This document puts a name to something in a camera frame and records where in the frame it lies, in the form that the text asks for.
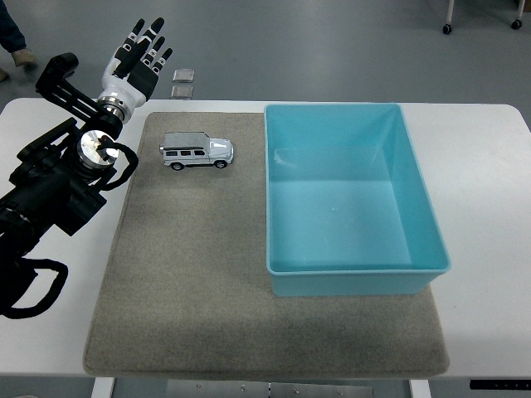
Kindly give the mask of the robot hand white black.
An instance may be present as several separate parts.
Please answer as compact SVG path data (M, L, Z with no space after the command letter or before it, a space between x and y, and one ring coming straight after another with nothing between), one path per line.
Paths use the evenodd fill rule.
M117 48L102 77L103 92L97 99L106 110L127 123L133 112L152 96L161 70L173 53L163 49L160 35L164 19L157 18L149 27L140 19Z

